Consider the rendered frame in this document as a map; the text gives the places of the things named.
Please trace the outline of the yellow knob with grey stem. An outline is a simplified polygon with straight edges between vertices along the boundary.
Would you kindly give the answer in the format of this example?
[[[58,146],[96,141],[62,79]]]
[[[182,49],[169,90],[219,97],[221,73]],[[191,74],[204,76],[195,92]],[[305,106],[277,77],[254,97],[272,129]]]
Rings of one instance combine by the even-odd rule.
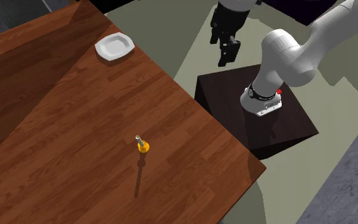
[[[138,150],[140,153],[147,153],[149,151],[149,144],[141,139],[140,136],[135,137],[137,141]]]

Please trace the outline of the white plate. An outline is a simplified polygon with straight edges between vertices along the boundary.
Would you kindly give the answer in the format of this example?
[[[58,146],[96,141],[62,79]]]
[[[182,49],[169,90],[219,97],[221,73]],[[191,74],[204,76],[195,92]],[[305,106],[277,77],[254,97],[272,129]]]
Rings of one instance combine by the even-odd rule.
[[[121,32],[110,34],[95,44],[96,52],[108,61],[122,58],[134,48],[134,42]]]

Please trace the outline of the dark robot stand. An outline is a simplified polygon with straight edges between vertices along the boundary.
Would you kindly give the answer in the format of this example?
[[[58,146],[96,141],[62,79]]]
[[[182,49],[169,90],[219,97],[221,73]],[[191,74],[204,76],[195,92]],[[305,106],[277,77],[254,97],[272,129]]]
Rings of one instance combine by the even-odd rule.
[[[258,117],[243,109],[240,96],[260,65],[197,77],[195,100],[259,160],[272,157],[319,133],[291,89],[281,86],[282,107]]]

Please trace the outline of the brown wooden table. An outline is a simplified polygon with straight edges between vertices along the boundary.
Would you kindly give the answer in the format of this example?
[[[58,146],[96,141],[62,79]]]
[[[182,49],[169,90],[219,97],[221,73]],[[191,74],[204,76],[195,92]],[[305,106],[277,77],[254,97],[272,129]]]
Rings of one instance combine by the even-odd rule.
[[[117,31],[81,0],[0,33],[0,224],[217,224],[265,171]]]

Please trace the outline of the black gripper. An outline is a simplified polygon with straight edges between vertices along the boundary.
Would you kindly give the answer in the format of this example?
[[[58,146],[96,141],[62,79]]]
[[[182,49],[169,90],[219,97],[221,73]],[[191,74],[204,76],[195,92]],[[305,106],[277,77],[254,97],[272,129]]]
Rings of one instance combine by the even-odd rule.
[[[219,67],[234,62],[241,42],[235,40],[237,31],[244,26],[249,11],[233,11],[223,8],[216,8],[210,22],[211,37],[210,44],[216,44],[220,39],[221,56],[218,62]]]

